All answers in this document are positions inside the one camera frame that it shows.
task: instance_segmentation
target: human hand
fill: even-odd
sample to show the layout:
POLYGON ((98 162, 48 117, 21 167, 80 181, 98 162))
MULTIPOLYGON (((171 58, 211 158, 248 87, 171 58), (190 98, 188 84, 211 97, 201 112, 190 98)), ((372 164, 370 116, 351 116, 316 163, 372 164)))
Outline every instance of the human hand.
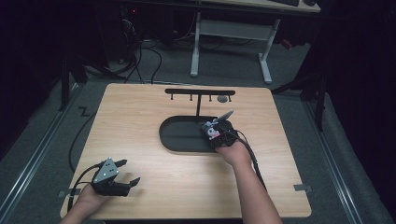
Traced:
POLYGON ((97 194, 91 184, 87 184, 79 194, 72 209, 61 220, 61 223, 82 223, 83 220, 99 210, 109 198, 97 194))
POLYGON ((245 145, 236 141, 230 147, 217 147, 216 151, 229 163, 233 168, 236 166, 250 166, 251 158, 245 145))
POLYGON ((91 184, 87 184, 79 194, 75 206, 81 206, 85 213, 90 216, 109 199, 108 196, 97 194, 91 184))

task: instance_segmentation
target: metal bracket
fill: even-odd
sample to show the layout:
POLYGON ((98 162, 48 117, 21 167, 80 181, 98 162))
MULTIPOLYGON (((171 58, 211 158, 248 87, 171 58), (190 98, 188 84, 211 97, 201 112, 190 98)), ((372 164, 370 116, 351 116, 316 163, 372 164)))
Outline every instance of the metal bracket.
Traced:
MULTIPOLYGON (((67 191, 59 191, 58 193, 58 198, 65 198, 67 195, 70 195, 70 191, 72 191, 71 189, 68 189, 67 191)), ((81 189, 76 189, 76 195, 79 195, 79 193, 81 192, 81 189)))
POLYGON ((309 186, 309 185, 301 184, 301 185, 294 185, 294 190, 295 190, 295 191, 304 190, 305 193, 309 193, 309 192, 312 191, 312 188, 311 188, 311 186, 309 186))

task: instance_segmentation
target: human arm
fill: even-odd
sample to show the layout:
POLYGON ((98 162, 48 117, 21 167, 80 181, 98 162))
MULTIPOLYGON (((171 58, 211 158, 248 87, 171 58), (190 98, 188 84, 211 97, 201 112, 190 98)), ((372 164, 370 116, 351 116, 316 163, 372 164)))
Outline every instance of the human arm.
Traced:
POLYGON ((251 167, 251 158, 244 144, 237 141, 230 147, 218 147, 216 151, 233 167, 244 224, 282 223, 274 203, 251 167))
POLYGON ((66 216, 64 216, 60 224, 82 223, 90 215, 94 214, 108 198, 108 196, 97 194, 91 184, 87 184, 78 196, 76 203, 66 216))

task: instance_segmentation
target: forearm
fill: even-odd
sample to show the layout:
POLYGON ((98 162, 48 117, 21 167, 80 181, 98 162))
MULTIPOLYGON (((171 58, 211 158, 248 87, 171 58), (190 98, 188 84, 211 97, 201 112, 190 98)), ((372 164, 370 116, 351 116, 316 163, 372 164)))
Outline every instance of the forearm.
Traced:
POLYGON ((78 204, 75 204, 73 208, 64 216, 60 224, 79 224, 87 218, 87 214, 83 213, 81 209, 78 209, 78 204))
POLYGON ((89 203, 77 201, 72 209, 64 216, 60 224, 78 224, 87 219, 94 211, 89 203))
POLYGON ((276 208, 251 166, 233 168, 244 224, 282 223, 276 208))

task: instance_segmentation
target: black cable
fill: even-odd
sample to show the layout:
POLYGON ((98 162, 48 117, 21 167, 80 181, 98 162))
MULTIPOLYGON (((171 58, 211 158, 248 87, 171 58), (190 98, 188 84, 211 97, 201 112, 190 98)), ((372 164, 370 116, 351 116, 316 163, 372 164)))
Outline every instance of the black cable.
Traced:
POLYGON ((216 37, 213 37, 213 38, 212 38, 212 39, 215 39, 215 41, 219 42, 219 44, 218 44, 217 46, 215 46, 214 48, 206 48, 206 47, 204 47, 202 44, 200 44, 199 47, 200 47, 201 49, 207 49, 207 50, 219 49, 219 48, 223 45, 223 39, 220 38, 220 37, 217 37, 217 38, 219 38, 219 40, 216 40, 216 37))
MULTIPOLYGON (((137 69, 137 66, 139 66, 140 62, 142 61, 142 45, 140 44, 139 46, 139 60, 137 61, 136 65, 134 66, 134 69, 129 73, 129 75, 125 78, 124 83, 128 82, 129 77, 132 75, 132 73, 134 72, 134 70, 137 69)), ((143 78, 140 78, 140 83, 144 83, 143 78)))
POLYGON ((230 135, 232 135, 233 137, 238 139, 242 144, 244 144, 244 146, 246 147, 248 154, 250 155, 250 158, 253 162, 253 168, 254 168, 254 171, 256 172, 256 176, 259 178, 259 180, 262 183, 262 186, 265 188, 265 190, 267 190, 267 187, 265 187, 264 180, 262 179, 262 173, 260 172, 259 164, 257 163, 256 156, 254 155, 253 149, 251 149, 250 145, 248 144, 248 140, 246 139, 245 135, 242 132, 235 130, 236 132, 241 133, 244 136, 244 138, 245 138, 245 140, 244 140, 241 137, 239 137, 238 135, 230 132, 230 130, 225 130, 225 129, 222 129, 222 130, 226 133, 229 133, 230 135))
POLYGON ((102 161, 98 164, 95 164, 93 166, 91 166, 90 168, 86 169, 84 172, 82 172, 82 174, 79 176, 79 178, 77 179, 75 185, 73 186, 73 188, 70 191, 70 195, 69 195, 69 202, 67 204, 67 212, 70 211, 70 209, 73 207, 73 202, 74 202, 74 196, 76 194, 76 189, 77 189, 77 185, 79 185, 81 182, 79 182, 82 177, 87 174, 90 170, 95 169, 95 168, 99 168, 101 167, 105 162, 102 161))
POLYGON ((74 144, 76 143, 76 141, 77 141, 79 135, 81 134, 82 130, 85 128, 85 126, 88 124, 88 122, 90 122, 90 120, 91 120, 95 115, 96 115, 96 112, 94 112, 94 113, 85 121, 85 123, 81 126, 81 128, 78 130, 78 133, 77 133, 76 136, 75 136, 75 139, 73 140, 72 145, 71 145, 70 148, 69 148, 69 158, 68 158, 68 159, 69 159, 69 166, 70 166, 70 169, 72 170, 73 173, 76 171, 76 169, 73 167, 73 164, 72 164, 72 150, 73 150, 74 144))
POLYGON ((222 41, 229 45, 239 45, 239 46, 245 46, 245 45, 255 44, 255 43, 259 42, 259 40, 249 39, 249 40, 244 40, 243 43, 238 43, 236 41, 230 41, 225 38, 222 38, 222 41))
POLYGON ((194 41, 189 41, 189 40, 188 40, 188 39, 191 38, 191 37, 193 37, 193 35, 192 35, 192 36, 188 36, 188 37, 186 37, 186 38, 184 38, 184 39, 174 40, 173 43, 176 44, 176 45, 178 45, 178 46, 181 46, 181 47, 189 47, 189 46, 194 45, 194 41), (178 43, 178 42, 180 42, 180 41, 188 42, 188 44, 180 44, 180 43, 178 43))
POLYGON ((192 16, 192 21, 191 21, 190 29, 187 31, 187 33, 186 33, 185 35, 183 35, 183 36, 180 37, 180 38, 174 39, 174 41, 175 41, 175 40, 184 39, 184 38, 189 37, 189 36, 193 36, 193 35, 190 35, 190 33, 191 33, 192 28, 194 27, 194 24, 196 23, 196 22, 195 22, 195 19, 196 19, 196 18, 197 18, 197 12, 194 12, 194 15, 192 16))
MULTIPOLYGON (((119 74, 124 73, 124 72, 128 71, 129 69, 131 69, 135 65, 135 62, 136 62, 136 59, 132 58, 132 60, 125 67, 121 68, 120 70, 117 70, 117 71, 114 71, 114 72, 110 71, 110 70, 108 70, 108 71, 110 73, 112 73, 113 75, 119 75, 119 74)), ((94 76, 99 76, 100 77, 100 76, 103 75, 103 73, 94 72, 94 71, 92 71, 91 69, 89 69, 87 67, 84 67, 84 70, 88 74, 91 74, 91 75, 94 75, 94 76)))
POLYGON ((142 75, 140 75, 140 71, 139 71, 138 67, 136 67, 136 72, 137 72, 137 75, 139 76, 140 84, 145 84, 145 81, 143 80, 142 75))
POLYGON ((155 69, 154 73, 151 75, 151 85, 153 85, 154 84, 155 74, 158 72, 158 70, 160 69, 161 65, 163 64, 163 57, 161 56, 161 54, 158 51, 156 51, 154 49, 146 49, 146 50, 150 50, 150 51, 156 53, 160 57, 160 63, 158 64, 157 69, 155 69))

